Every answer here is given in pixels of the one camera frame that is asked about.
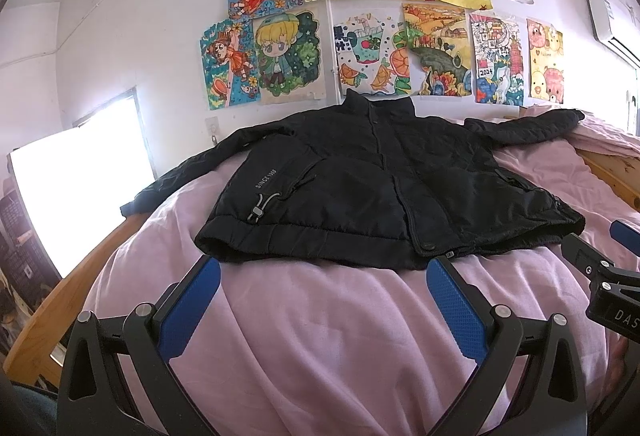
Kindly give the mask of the black puffer jacket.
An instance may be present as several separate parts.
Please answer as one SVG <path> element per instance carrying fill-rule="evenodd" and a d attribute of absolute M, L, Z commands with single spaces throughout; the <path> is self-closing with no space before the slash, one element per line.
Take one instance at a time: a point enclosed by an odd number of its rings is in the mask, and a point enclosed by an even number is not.
<path fill-rule="evenodd" d="M 496 255 L 580 234 L 584 217 L 495 159 L 553 141 L 575 109 L 501 123 L 418 117 L 410 98 L 342 104 L 237 130 L 142 189 L 122 215 L 151 213 L 237 153 L 238 167 L 195 236 L 227 263 L 292 257 L 422 271 L 437 256 Z"/>

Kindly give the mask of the pink bed sheet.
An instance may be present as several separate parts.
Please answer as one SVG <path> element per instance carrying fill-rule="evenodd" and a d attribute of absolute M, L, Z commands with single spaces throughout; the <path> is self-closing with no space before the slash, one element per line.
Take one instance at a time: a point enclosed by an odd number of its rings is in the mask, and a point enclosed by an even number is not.
<path fill-rule="evenodd" d="M 636 223 L 639 215 L 591 172 L 582 149 L 637 157 L 639 143 L 582 112 L 572 132 L 498 148 L 494 156 L 580 213 L 582 239 L 637 269 L 637 257 L 608 230 L 616 219 Z M 181 279 L 205 254 L 195 236 L 244 160 L 237 153 L 149 213 L 108 259 L 86 307 L 102 318 L 126 315 Z M 611 394 L 622 373 L 622 340 L 586 317 L 588 281 L 563 259 L 560 241 L 450 259 L 488 300 L 516 315 L 563 314 L 588 406 Z M 172 367 L 221 434 L 424 434 L 473 370 L 427 289 L 426 267 L 393 271 L 292 257 L 218 261 L 221 287 Z"/>

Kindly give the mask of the bright window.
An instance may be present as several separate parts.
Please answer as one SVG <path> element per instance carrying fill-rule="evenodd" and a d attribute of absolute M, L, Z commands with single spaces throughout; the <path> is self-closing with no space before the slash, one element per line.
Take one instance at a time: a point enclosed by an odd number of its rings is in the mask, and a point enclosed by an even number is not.
<path fill-rule="evenodd" d="M 134 89 L 9 160 L 35 234 L 62 277 L 122 223 L 120 207 L 155 177 Z"/>

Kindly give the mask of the pink pig drawing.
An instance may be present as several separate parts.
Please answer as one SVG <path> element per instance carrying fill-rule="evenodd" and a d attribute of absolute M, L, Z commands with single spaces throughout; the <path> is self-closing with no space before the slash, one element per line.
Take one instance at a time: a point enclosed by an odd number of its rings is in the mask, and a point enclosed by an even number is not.
<path fill-rule="evenodd" d="M 527 19 L 530 86 L 535 100 L 564 103 L 563 33 L 551 25 Z"/>

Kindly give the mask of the white air conditioner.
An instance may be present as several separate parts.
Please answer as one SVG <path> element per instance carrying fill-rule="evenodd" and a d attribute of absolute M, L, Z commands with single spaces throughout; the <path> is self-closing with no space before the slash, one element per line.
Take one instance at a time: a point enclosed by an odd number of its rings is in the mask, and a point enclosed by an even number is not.
<path fill-rule="evenodd" d="M 625 62 L 639 68 L 639 29 L 608 0 L 587 0 L 596 39 Z"/>

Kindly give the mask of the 2024 new year drawing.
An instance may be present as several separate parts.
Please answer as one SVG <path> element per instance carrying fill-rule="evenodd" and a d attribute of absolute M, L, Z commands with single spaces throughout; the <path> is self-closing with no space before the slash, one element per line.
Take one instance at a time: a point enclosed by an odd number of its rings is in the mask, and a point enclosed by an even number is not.
<path fill-rule="evenodd" d="M 478 104 L 522 106 L 524 60 L 520 27 L 511 16 L 470 15 Z"/>

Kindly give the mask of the yellow landscape drawing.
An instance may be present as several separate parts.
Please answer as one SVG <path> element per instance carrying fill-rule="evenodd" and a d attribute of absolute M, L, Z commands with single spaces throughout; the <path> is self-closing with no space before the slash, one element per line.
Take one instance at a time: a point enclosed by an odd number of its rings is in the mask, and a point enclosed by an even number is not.
<path fill-rule="evenodd" d="M 420 94 L 470 96 L 472 55 L 466 11 L 426 3 L 404 3 L 401 8 L 409 51 L 424 72 Z"/>

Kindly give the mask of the flying girl drawing lower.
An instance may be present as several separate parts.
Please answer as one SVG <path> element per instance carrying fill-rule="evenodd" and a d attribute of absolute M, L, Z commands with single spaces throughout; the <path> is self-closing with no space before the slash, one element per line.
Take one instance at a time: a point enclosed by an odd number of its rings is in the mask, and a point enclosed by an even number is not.
<path fill-rule="evenodd" d="M 260 100 L 253 25 L 225 19 L 200 39 L 203 77 L 209 110 Z"/>

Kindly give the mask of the blond boy drawing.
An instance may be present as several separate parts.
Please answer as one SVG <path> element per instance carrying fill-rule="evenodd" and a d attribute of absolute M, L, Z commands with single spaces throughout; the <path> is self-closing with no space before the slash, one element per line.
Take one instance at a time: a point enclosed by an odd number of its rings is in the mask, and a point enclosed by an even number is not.
<path fill-rule="evenodd" d="M 313 6 L 254 21 L 260 104 L 324 100 L 320 22 Z"/>

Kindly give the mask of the orange fruit drawing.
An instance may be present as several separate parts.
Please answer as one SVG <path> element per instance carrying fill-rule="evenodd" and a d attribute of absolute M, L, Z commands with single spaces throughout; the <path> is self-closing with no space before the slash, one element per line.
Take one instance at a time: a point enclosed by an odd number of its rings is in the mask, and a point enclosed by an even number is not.
<path fill-rule="evenodd" d="M 364 95 L 405 96 L 412 93 L 405 23 L 367 12 L 333 26 L 340 90 Z"/>

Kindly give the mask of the white wall switch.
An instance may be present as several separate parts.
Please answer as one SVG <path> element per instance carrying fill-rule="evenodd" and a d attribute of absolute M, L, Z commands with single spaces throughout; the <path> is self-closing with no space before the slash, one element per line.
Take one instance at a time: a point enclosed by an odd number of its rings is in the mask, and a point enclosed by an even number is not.
<path fill-rule="evenodd" d="M 219 121 L 217 117 L 205 119 L 206 130 L 213 146 L 217 146 L 220 141 Z"/>

